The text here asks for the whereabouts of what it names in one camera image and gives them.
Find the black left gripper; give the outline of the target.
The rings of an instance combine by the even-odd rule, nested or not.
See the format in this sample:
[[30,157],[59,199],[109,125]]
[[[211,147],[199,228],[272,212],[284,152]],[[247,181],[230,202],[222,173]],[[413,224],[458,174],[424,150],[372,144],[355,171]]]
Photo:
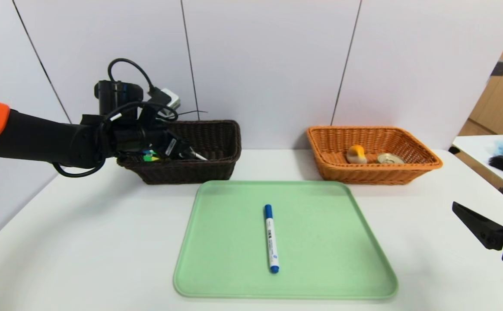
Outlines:
[[160,159],[196,159],[192,146],[168,129],[145,130],[145,154]]

